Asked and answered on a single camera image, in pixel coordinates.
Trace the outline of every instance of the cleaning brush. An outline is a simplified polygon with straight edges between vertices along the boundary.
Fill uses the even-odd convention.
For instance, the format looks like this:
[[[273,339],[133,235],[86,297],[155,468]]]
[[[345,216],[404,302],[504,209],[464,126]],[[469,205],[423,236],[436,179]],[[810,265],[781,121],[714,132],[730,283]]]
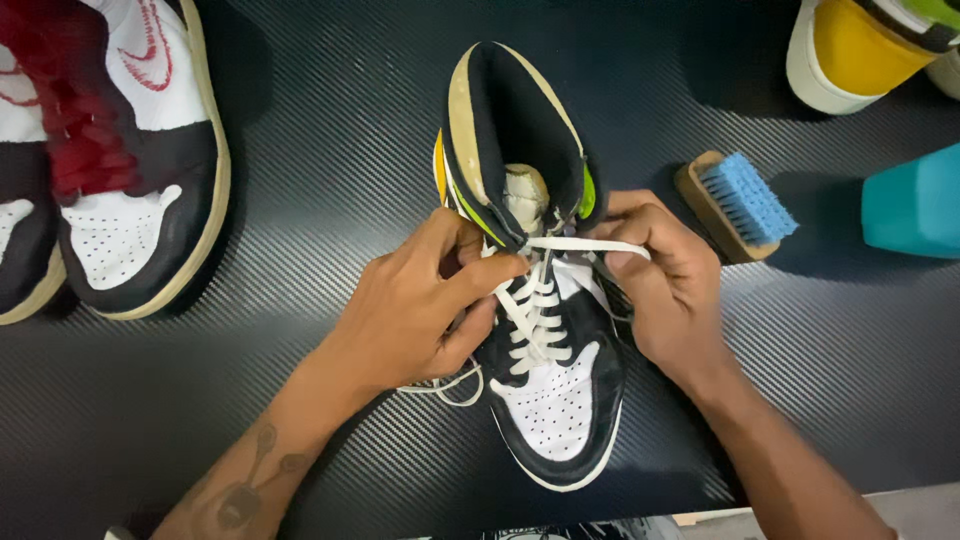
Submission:
[[[709,151],[681,169],[677,189],[733,262],[767,258],[797,222],[756,169],[737,152],[724,158]]]

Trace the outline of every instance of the white shoelace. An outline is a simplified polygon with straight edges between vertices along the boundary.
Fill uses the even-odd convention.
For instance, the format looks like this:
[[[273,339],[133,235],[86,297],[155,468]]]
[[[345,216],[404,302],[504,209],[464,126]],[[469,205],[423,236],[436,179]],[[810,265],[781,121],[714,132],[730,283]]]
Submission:
[[[573,355],[571,347],[557,348],[550,345],[566,337],[566,330],[563,330],[563,323],[560,315],[545,316],[543,311],[548,307],[557,306],[560,303],[560,291],[558,290],[557,280],[554,278],[550,283],[546,282],[547,264],[564,267],[566,264],[562,260],[552,260],[552,252],[557,251],[619,251],[636,253],[646,259],[650,259],[650,253],[639,246],[627,242],[616,242],[611,240],[590,240],[587,238],[574,238],[567,236],[542,236],[527,239],[527,248],[540,248],[544,250],[543,257],[535,262],[527,274],[527,283],[516,292],[511,294],[507,289],[513,284],[514,280],[508,280],[501,283],[494,291],[500,305],[507,313],[507,318],[514,323],[516,330],[510,332],[510,339],[514,343],[519,343],[524,339],[525,345],[518,346],[510,351],[510,357],[516,360],[516,363],[510,368],[513,375],[521,375],[530,371],[531,368],[549,363],[556,360],[567,360]],[[496,253],[497,249],[490,246],[484,249],[483,257],[489,257]],[[589,290],[590,294],[596,297],[597,301],[606,309],[610,307],[603,296],[603,291],[590,277],[579,277],[576,273],[571,273],[571,277],[583,288]],[[440,399],[454,406],[473,405],[480,399],[483,392],[483,373],[480,364],[473,356],[470,356],[473,367],[455,380],[441,385],[440,380],[432,380],[432,386],[403,386],[397,390],[408,393],[431,393],[437,394]],[[463,402],[454,402],[445,395],[448,390],[467,377],[476,373],[479,378],[477,390],[468,400]]]

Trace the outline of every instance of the black textured surface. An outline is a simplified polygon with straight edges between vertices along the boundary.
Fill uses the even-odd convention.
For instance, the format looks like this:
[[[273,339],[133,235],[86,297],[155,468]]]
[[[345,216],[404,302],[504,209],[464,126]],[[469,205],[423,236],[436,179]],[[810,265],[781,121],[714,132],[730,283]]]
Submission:
[[[655,189],[684,219],[674,169],[743,151],[802,224],[769,263],[724,272],[747,373],[861,490],[960,479],[960,265],[867,248],[856,211],[859,179],[960,140],[960,104],[921,75],[850,117],[805,110],[782,74],[787,3],[384,4],[201,3],[236,170],[232,234],[173,318],[115,323],[66,298],[0,329],[0,537],[142,531],[176,501],[331,327],[364,261],[437,205],[441,100],[480,39],[551,82],[595,174]],[[649,363],[628,371],[610,464],[581,491],[537,487],[488,410],[392,395],[335,437],[282,532],[398,537],[742,503],[688,402]]]

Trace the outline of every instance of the hand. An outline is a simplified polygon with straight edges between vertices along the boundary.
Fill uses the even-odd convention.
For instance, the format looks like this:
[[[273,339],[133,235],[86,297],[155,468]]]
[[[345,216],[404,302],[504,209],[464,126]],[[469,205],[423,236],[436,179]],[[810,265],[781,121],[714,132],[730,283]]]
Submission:
[[[373,395],[455,373],[492,329],[493,290],[528,270],[521,256],[481,258],[483,242],[456,212],[434,211],[395,252],[367,265],[340,321],[304,363]],[[454,257],[459,271],[445,279],[440,268]]]
[[[736,367],[720,329],[720,261],[653,192],[611,193],[608,220],[589,236],[650,250],[652,260],[610,252],[605,262],[634,304],[636,346],[667,377],[689,390]]]

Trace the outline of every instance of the high-top sneaker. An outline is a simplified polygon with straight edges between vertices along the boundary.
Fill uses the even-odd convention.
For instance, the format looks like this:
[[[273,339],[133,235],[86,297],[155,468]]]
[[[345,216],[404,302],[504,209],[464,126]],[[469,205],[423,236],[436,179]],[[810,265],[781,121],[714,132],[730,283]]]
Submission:
[[[537,483],[570,491],[610,457],[623,396],[617,339],[593,251],[646,250],[564,236],[603,216],[602,185],[564,107],[516,51],[463,55],[434,149],[441,200],[487,233],[487,250],[527,255],[531,271],[495,291],[497,324],[474,353],[500,433]],[[574,256],[570,252],[586,252]]]
[[[106,317],[169,304],[221,229],[229,155],[192,0],[8,0],[33,80],[77,295]]]
[[[22,321],[66,279],[34,85],[0,46],[0,325]]]

